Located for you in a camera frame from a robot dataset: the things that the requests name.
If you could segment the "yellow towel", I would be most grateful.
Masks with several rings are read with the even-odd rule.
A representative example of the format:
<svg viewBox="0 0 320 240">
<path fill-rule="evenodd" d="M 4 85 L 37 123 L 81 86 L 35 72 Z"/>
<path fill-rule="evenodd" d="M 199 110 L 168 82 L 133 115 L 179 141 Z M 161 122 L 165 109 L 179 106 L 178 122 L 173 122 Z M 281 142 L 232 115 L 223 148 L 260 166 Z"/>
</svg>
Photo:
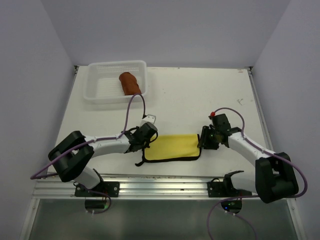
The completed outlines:
<svg viewBox="0 0 320 240">
<path fill-rule="evenodd" d="M 149 147 L 142 150 L 142 158 L 136 167 L 144 163 L 188 162 L 200 158 L 198 134 L 174 134 L 154 137 Z"/>
</svg>

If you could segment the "brown towel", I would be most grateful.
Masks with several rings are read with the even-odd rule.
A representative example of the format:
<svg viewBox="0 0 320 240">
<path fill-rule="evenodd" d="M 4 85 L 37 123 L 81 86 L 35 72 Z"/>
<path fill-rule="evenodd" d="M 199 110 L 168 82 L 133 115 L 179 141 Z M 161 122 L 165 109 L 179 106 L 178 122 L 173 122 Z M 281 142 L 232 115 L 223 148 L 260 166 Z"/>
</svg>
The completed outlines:
<svg viewBox="0 0 320 240">
<path fill-rule="evenodd" d="M 134 94 L 142 93 L 136 77 L 132 75 L 130 72 L 123 72 L 119 76 L 119 81 L 121 83 L 122 90 L 125 96 L 131 96 Z"/>
</svg>

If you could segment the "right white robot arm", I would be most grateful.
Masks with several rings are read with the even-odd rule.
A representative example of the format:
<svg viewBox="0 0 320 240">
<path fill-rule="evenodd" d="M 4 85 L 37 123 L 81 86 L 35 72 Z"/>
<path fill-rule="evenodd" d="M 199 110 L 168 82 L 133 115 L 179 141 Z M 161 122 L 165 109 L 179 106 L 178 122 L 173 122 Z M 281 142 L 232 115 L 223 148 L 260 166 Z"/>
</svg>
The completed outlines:
<svg viewBox="0 0 320 240">
<path fill-rule="evenodd" d="M 299 192 L 297 178 L 290 157 L 275 153 L 251 141 L 239 127 L 231 127 L 225 114 L 209 116 L 211 124 L 202 128 L 198 147 L 218 150 L 225 146 L 253 165 L 252 172 L 236 170 L 226 173 L 221 181 L 207 182 L 209 197 L 240 197 L 256 193 L 266 204 L 288 198 Z"/>
</svg>

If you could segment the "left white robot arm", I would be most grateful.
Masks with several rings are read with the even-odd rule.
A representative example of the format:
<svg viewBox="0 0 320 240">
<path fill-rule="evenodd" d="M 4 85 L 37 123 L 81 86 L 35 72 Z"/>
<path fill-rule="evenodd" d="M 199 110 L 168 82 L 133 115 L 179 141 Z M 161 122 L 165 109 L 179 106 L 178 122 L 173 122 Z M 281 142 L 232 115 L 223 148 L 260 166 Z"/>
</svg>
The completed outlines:
<svg viewBox="0 0 320 240">
<path fill-rule="evenodd" d="M 88 162 L 102 155 L 126 154 L 142 150 L 157 134 L 158 129 L 151 122 L 126 130 L 120 136 L 96 138 L 85 136 L 76 130 L 51 150 L 48 158 L 62 182 L 75 181 L 96 197 L 103 193 L 104 184 L 99 173 L 87 167 Z"/>
</svg>

